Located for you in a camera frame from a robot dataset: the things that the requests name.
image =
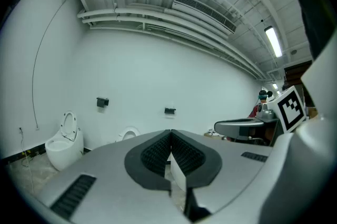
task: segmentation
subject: floor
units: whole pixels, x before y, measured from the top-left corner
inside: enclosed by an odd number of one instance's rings
[[[34,185],[34,192],[31,184],[31,174],[27,166],[25,158],[17,160],[7,165],[8,174],[12,177],[13,181],[19,188],[23,188],[30,194],[37,195],[43,186],[56,174],[59,173],[50,163],[46,153],[35,156],[29,160],[29,166],[32,171],[32,179]],[[184,210],[186,193],[178,187],[177,183],[171,174],[171,166],[166,165],[165,178],[171,182],[171,198],[173,203],[180,209]]]

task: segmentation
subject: toilet paper holder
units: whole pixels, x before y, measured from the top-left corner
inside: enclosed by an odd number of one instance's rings
[[[97,107],[104,108],[104,106],[109,105],[109,99],[106,98],[97,98]]]

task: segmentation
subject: white wall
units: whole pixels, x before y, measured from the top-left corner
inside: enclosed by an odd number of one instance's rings
[[[25,148],[44,143],[58,128],[67,102],[67,66],[87,30],[76,17],[79,0],[21,0],[0,33],[0,143],[1,155],[21,151],[22,127]],[[32,105],[34,75],[36,124]]]
[[[215,57],[131,32],[90,31],[73,59],[67,108],[90,149],[114,142],[127,126],[203,134],[216,121],[247,117],[261,88]],[[96,106],[98,96],[109,98],[108,107]],[[176,116],[165,116],[166,106]]]

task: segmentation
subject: ceiling vent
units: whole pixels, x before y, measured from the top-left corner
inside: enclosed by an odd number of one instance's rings
[[[224,32],[225,34],[234,34],[236,25],[228,20],[221,13],[206,6],[198,0],[174,0],[172,9],[188,13],[197,17]]]

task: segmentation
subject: white toilet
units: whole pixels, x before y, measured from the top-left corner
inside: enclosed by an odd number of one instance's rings
[[[122,133],[120,133],[118,135],[118,138],[117,138],[116,142],[131,139],[131,138],[139,136],[139,135],[140,135],[140,133],[139,133],[137,128],[135,128],[133,126],[128,126],[126,129],[124,129],[122,131]]]
[[[64,114],[59,131],[46,141],[45,147],[50,162],[59,171],[83,155],[83,134],[72,111]]]

